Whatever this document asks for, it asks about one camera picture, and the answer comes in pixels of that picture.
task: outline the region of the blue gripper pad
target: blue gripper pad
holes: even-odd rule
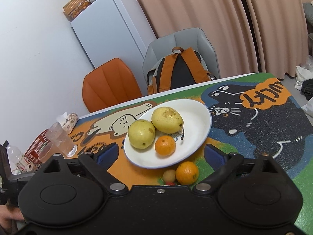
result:
[[[108,170],[118,158],[119,147],[114,144],[97,157],[97,164]]]
[[[214,147],[212,144],[207,144],[204,147],[204,159],[212,167],[217,170],[220,166],[224,165],[228,160],[228,155]]]

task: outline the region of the chair backrest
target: chair backrest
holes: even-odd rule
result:
[[[142,97],[131,70],[114,58],[84,78],[83,101],[90,112]]]
[[[182,47],[183,49],[192,47],[193,50],[198,51],[203,57],[208,70],[216,78],[220,78],[219,65],[213,46],[202,29],[189,28],[158,38],[150,43],[142,68],[146,80],[149,70],[160,59],[171,54],[173,47]]]

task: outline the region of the orange chair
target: orange chair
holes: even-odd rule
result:
[[[83,101],[90,112],[142,97],[131,70],[114,58],[84,78]]]

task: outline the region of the red plastic basket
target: red plastic basket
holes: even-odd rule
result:
[[[40,152],[44,149],[44,147],[50,142],[50,140],[48,140],[45,136],[47,130],[48,129],[44,130],[37,137],[37,139],[35,139],[35,141],[32,143],[32,145],[24,155],[24,158],[28,163],[41,164],[41,162],[38,159],[38,156]]]

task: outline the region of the yellow pear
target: yellow pear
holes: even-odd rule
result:
[[[184,125],[180,114],[170,107],[160,107],[154,110],[151,121],[156,129],[164,133],[178,132]]]
[[[153,124],[144,119],[133,122],[128,129],[130,144],[138,149],[149,147],[154,141],[156,130]]]

